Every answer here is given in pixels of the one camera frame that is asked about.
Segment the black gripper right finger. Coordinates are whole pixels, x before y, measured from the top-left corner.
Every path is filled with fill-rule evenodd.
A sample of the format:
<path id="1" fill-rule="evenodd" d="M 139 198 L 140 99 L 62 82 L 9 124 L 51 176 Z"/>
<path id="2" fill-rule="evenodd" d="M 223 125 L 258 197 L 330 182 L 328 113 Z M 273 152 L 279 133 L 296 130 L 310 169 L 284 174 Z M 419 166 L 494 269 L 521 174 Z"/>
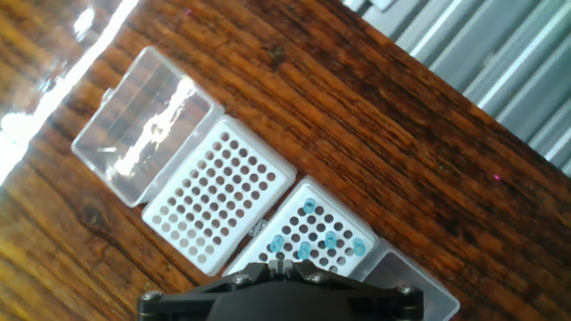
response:
<path id="1" fill-rule="evenodd" d="M 284 262 L 286 297 L 298 313 L 317 320 L 422 320 L 424 292 L 417 286 L 379 288 L 317 267 L 308 260 Z"/>

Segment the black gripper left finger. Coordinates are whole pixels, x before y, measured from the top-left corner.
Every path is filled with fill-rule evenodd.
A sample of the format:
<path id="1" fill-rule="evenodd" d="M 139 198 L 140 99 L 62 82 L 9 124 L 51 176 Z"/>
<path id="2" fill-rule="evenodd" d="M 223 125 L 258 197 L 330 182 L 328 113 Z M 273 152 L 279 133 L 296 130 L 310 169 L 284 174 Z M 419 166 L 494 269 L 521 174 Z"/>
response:
<path id="1" fill-rule="evenodd" d="M 217 299 L 255 285 L 277 281 L 277 275 L 282 271 L 282 260 L 250 263 L 238 272 L 188 292 L 165 293 L 158 290 L 145 292 L 137 299 L 137 320 L 206 320 Z"/>

